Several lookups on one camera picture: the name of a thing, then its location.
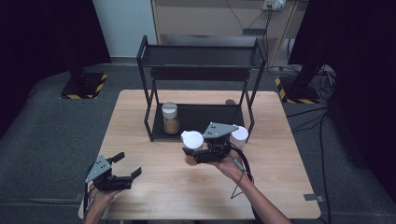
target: black shelf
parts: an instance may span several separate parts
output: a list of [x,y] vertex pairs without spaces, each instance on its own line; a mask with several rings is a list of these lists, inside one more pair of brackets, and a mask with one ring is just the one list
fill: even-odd
[[[143,36],[136,60],[142,79],[148,108],[145,125],[150,141],[178,141],[183,131],[197,131],[203,133],[210,122],[244,125],[242,103],[246,98],[250,126],[248,133],[254,126],[253,104],[256,91],[262,78],[266,58],[262,41],[256,38],[252,46],[213,46],[197,43],[191,45],[150,45],[147,37]],[[149,68],[152,89],[149,94],[146,81],[146,70]],[[248,94],[248,82],[252,69],[259,73],[251,95]],[[163,130],[163,113],[156,81],[161,80],[210,80],[210,81],[239,81],[244,86],[241,98],[236,105],[177,105],[180,119],[180,132],[167,134]],[[149,113],[151,105],[156,102],[156,114],[152,130],[149,127]]]

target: shelf bottom tier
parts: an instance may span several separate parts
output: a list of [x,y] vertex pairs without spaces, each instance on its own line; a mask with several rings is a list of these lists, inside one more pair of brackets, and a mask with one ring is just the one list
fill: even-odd
[[210,122],[244,125],[242,108],[239,105],[177,105],[180,131],[168,134],[163,130],[162,104],[156,109],[152,136],[154,141],[181,141],[184,131],[204,133]]

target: wall socket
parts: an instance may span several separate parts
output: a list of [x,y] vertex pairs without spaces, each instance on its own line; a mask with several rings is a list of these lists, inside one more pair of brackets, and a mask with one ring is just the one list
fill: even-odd
[[262,10],[273,10],[273,11],[279,11],[283,10],[285,7],[286,0],[264,0],[264,3],[262,4]]

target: wooden table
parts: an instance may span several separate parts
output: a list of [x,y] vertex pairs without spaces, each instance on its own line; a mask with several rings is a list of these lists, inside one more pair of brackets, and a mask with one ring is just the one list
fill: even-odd
[[[238,102],[240,91],[159,91],[159,95],[162,102],[221,104],[227,99]],[[187,165],[181,142],[150,142],[143,123],[146,108],[143,91],[120,93],[99,154],[108,158],[125,152],[125,158],[112,165],[113,175],[126,176],[140,166],[142,175],[131,189],[116,196],[103,218],[253,219],[245,195],[230,199],[235,183],[215,167]],[[253,112],[256,123],[244,152],[255,185],[287,217],[319,217],[318,203],[304,199],[313,190],[278,95],[258,91]],[[249,125],[248,114],[244,117]]]

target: yellow and black hazard tape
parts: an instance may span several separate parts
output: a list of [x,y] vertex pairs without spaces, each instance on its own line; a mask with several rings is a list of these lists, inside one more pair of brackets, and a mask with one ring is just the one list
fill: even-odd
[[99,92],[102,90],[103,86],[105,85],[105,81],[107,79],[107,75],[102,75],[102,78],[100,82],[98,83],[98,86],[96,87],[96,91],[94,94],[90,95],[85,95],[85,94],[67,94],[67,95],[61,95],[61,99],[71,99],[71,100],[80,100],[80,99],[95,99],[98,95]]
[[277,86],[277,90],[279,91],[279,97],[280,100],[283,103],[290,103],[290,104],[307,104],[307,105],[313,105],[313,104],[319,104],[320,101],[317,99],[289,99],[287,94],[285,93],[285,90],[283,89],[282,83],[280,82],[279,78],[275,79],[275,83]]

